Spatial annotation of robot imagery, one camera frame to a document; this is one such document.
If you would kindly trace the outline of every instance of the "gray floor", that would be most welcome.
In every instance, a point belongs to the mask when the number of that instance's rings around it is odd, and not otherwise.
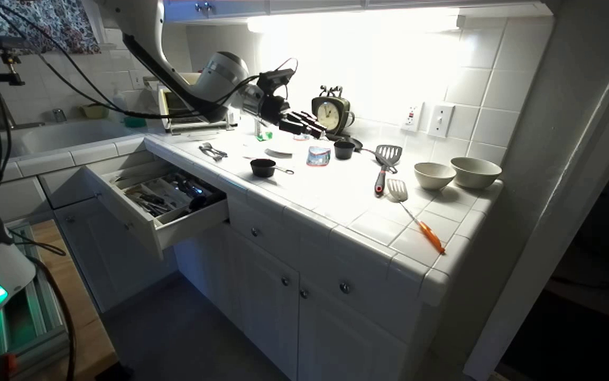
[[[164,281],[103,320],[135,381],[286,379],[183,277]]]

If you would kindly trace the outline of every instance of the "white tile countertop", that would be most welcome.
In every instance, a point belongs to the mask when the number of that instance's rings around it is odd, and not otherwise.
[[[317,223],[331,227],[379,256],[388,256],[393,269],[409,271],[412,277],[428,277],[429,283],[449,283],[455,277],[466,263],[472,236],[484,227],[487,214],[503,188],[502,180],[481,192],[463,191],[450,181],[441,192],[428,192],[418,188],[410,159],[398,165],[396,176],[409,186],[404,205],[417,220],[436,230],[446,246],[442,256],[398,203],[388,194],[374,197],[372,186],[379,165],[371,152],[356,152],[350,160],[337,160],[333,155],[327,167],[308,167],[306,147],[316,142],[282,136],[282,139],[290,139],[295,156],[276,160],[283,168],[295,168],[295,176],[278,172],[271,180],[260,180],[251,176],[250,159],[268,156],[264,152],[267,142],[242,130],[206,138],[214,147],[228,152],[228,159],[212,160],[200,149],[202,142],[191,138],[150,136],[147,147],[177,167],[200,165]]]

